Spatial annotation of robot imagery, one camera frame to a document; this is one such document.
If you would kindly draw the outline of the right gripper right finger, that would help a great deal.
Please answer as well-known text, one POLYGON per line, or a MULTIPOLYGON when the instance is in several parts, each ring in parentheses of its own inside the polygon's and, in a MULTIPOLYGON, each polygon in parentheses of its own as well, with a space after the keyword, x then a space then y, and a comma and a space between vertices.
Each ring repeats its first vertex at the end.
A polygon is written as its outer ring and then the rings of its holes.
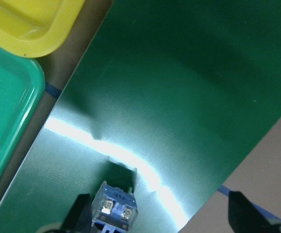
POLYGON ((281 224, 271 224, 239 191, 228 196, 228 222, 235 233, 279 233, 281 224))

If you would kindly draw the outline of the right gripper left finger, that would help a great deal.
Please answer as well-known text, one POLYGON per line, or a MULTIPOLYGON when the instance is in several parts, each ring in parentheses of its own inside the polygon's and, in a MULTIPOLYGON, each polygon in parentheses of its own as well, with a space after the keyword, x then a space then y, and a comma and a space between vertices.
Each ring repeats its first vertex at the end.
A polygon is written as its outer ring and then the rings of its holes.
POLYGON ((90 194, 79 194, 59 231, 61 233, 89 233, 91 231, 91 223, 92 210, 90 194))

